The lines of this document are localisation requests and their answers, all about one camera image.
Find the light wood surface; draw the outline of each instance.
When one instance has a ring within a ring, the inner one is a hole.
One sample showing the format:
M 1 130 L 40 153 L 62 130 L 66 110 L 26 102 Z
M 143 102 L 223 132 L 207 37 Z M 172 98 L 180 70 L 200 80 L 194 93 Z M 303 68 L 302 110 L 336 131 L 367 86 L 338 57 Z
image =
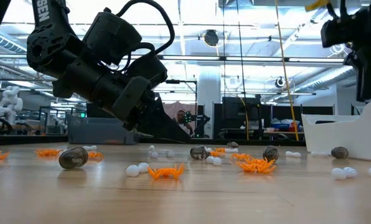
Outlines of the light wood surface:
M 36 159 L 38 148 L 63 144 L 0 146 L 11 151 L 0 161 L 0 223 L 371 223 L 371 162 L 312 158 L 303 147 L 280 147 L 273 175 L 243 173 L 227 155 L 220 167 L 189 159 L 188 145 L 98 146 L 101 163 L 63 170 L 58 161 Z M 264 147 L 242 146 L 261 157 Z M 176 153 L 165 157 L 165 150 Z M 287 158 L 285 151 L 301 152 Z M 131 164 L 152 168 L 183 162 L 180 181 L 152 180 L 148 174 L 126 177 Z M 353 167 L 356 179 L 336 181 L 334 167 Z

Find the person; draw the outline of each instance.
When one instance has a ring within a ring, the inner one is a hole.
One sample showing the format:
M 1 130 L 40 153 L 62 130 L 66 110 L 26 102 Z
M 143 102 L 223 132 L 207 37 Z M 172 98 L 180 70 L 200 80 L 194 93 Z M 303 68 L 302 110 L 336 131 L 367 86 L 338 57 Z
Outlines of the person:
M 174 121 L 178 123 L 181 129 L 183 129 L 187 134 L 192 135 L 192 127 L 189 123 L 184 124 L 184 119 L 186 118 L 186 112 L 184 110 L 179 110 L 177 112 L 177 119 L 173 118 Z

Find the rock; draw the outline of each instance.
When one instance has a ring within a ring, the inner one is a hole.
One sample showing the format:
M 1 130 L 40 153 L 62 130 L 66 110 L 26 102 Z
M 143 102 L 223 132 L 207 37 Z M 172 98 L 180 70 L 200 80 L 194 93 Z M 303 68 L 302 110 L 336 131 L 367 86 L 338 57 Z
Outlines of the rock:
M 227 143 L 227 147 L 229 147 L 230 149 L 238 149 L 238 147 L 240 146 L 236 142 L 229 142 Z
M 195 160 L 201 160 L 201 159 L 205 160 L 206 158 L 210 156 L 210 153 L 206 151 L 205 146 L 194 146 L 190 150 L 190 156 L 191 158 Z
M 279 152 L 278 149 L 274 146 L 267 146 L 265 150 L 263 150 L 263 158 L 267 158 L 267 161 L 272 161 L 273 159 L 278 160 Z
M 349 157 L 349 151 L 345 147 L 335 147 L 331 150 L 331 155 L 336 159 L 346 159 Z
M 64 169 L 81 168 L 88 160 L 86 149 L 82 147 L 75 147 L 66 150 L 59 158 L 60 166 Z

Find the white pillar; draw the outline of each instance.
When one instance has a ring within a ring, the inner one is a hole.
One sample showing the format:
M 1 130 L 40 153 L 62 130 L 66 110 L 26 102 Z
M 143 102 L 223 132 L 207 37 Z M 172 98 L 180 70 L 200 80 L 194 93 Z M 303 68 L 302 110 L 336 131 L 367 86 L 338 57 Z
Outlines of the white pillar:
M 214 103 L 220 103 L 220 67 L 201 66 L 198 79 L 198 105 L 204 105 L 205 115 L 210 118 L 205 134 L 213 138 Z

